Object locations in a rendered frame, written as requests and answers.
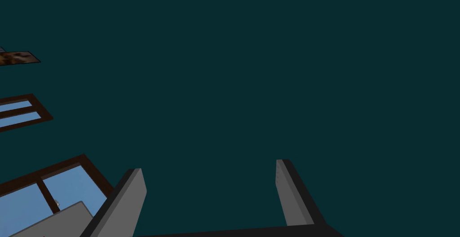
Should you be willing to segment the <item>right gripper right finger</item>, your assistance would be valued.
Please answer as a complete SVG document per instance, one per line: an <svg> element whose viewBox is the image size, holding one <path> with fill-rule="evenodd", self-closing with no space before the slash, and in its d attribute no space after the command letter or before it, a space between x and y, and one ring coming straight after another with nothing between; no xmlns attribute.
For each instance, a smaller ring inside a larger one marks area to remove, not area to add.
<svg viewBox="0 0 460 237"><path fill-rule="evenodd" d="M289 159L276 160L275 185L288 226L326 224L300 174Z"/></svg>

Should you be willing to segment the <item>small brown-framed window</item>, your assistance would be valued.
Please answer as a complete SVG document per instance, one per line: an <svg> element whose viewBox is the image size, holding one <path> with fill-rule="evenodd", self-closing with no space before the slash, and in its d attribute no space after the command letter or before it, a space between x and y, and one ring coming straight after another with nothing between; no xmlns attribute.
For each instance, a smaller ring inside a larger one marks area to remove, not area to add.
<svg viewBox="0 0 460 237"><path fill-rule="evenodd" d="M0 132L52 120L51 113L34 94L0 99Z"/></svg>

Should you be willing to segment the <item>brown picture on wall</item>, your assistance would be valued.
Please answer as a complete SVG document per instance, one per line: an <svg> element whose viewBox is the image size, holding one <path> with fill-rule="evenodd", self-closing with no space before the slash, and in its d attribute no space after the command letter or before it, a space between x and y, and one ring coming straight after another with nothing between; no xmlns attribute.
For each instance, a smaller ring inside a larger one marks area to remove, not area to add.
<svg viewBox="0 0 460 237"><path fill-rule="evenodd" d="M11 66L32 63L41 62L29 51L0 52L0 66Z"/></svg>

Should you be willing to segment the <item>grey flat panel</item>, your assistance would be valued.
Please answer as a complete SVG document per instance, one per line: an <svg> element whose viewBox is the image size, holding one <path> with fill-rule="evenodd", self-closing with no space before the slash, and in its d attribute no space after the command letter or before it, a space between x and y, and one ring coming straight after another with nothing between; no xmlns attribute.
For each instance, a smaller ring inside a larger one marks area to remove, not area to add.
<svg viewBox="0 0 460 237"><path fill-rule="evenodd" d="M79 201L9 237L80 237L92 219Z"/></svg>

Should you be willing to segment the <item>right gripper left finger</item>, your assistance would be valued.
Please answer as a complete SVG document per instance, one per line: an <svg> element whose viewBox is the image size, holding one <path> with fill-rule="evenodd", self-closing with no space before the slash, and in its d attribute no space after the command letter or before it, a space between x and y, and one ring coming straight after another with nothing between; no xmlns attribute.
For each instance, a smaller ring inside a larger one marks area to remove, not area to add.
<svg viewBox="0 0 460 237"><path fill-rule="evenodd" d="M80 237L133 237L146 195L142 169L128 169Z"/></svg>

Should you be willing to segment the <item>large brown-framed window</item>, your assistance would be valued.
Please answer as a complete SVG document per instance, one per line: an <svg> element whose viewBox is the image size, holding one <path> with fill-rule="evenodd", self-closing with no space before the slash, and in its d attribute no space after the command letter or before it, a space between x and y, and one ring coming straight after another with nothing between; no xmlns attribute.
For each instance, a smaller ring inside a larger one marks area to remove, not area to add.
<svg viewBox="0 0 460 237"><path fill-rule="evenodd" d="M82 154L0 184L0 237L82 201L95 215L114 187Z"/></svg>

